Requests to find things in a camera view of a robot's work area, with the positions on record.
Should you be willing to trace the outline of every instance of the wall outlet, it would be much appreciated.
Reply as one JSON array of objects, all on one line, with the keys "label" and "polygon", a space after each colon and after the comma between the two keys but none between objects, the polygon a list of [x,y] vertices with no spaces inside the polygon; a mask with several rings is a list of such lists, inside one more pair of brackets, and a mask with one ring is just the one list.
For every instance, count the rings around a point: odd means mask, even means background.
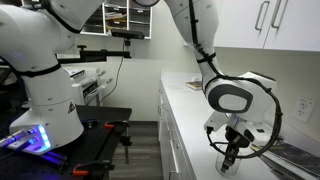
[{"label": "wall outlet", "polygon": [[314,101],[299,97],[293,109],[292,115],[300,121],[307,122],[310,118],[314,106]]}]

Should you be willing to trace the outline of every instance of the upper cabinet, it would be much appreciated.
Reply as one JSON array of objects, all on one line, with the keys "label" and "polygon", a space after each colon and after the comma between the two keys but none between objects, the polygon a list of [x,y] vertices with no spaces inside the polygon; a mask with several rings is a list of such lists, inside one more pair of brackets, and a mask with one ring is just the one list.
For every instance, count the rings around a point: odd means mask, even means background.
[{"label": "upper cabinet", "polygon": [[223,0],[216,47],[320,51],[319,0]]},{"label": "upper cabinet", "polygon": [[264,48],[320,51],[320,1],[278,0]]},{"label": "upper cabinet", "polygon": [[81,34],[110,35],[111,29],[141,31],[151,39],[152,8],[131,0],[105,0],[85,23]]}]

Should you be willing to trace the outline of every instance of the white cabinet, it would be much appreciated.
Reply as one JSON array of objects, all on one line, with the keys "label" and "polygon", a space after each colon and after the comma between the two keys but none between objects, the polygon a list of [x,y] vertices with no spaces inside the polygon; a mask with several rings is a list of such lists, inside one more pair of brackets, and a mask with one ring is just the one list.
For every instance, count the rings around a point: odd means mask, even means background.
[{"label": "white cabinet", "polygon": [[179,129],[163,88],[160,89],[159,141],[164,180],[190,180],[191,175]]},{"label": "white cabinet", "polygon": [[274,0],[222,1],[215,46],[263,48],[274,4]]},{"label": "white cabinet", "polygon": [[216,47],[320,51],[319,0],[224,0]]},{"label": "white cabinet", "polygon": [[152,8],[131,0],[105,0],[85,23],[81,34],[110,35],[111,29],[141,31],[151,39]]},{"label": "white cabinet", "polygon": [[266,49],[320,51],[320,1],[278,0]]}]

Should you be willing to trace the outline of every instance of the cabinet door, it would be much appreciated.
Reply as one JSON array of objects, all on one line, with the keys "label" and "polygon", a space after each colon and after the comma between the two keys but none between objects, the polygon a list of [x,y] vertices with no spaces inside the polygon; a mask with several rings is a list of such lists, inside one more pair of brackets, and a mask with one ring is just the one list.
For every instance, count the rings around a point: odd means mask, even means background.
[{"label": "cabinet door", "polygon": [[161,125],[161,136],[160,136],[160,150],[161,150],[161,161],[162,161],[162,171],[163,179],[169,178],[169,156],[170,155],[170,139],[169,132],[167,129],[167,122],[162,121]]},{"label": "cabinet door", "polygon": [[278,0],[266,49],[320,51],[320,1]]},{"label": "cabinet door", "polygon": [[223,0],[216,47],[263,48],[275,0]]}]

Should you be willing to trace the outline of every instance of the table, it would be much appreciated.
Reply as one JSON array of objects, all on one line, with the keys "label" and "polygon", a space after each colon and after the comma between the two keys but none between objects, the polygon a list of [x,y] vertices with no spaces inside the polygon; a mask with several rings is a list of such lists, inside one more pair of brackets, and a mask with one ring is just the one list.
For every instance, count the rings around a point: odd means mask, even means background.
[{"label": "table", "polygon": [[105,129],[103,125],[108,121],[129,120],[132,110],[129,108],[77,106],[77,111],[81,120],[98,119],[99,123],[92,129],[85,130],[76,141],[54,150],[55,153],[69,157],[66,167],[60,170],[42,158],[20,153],[0,161],[1,179],[88,179],[72,175],[77,164],[93,160],[112,162],[114,151],[126,127],[116,126],[110,130]]}]

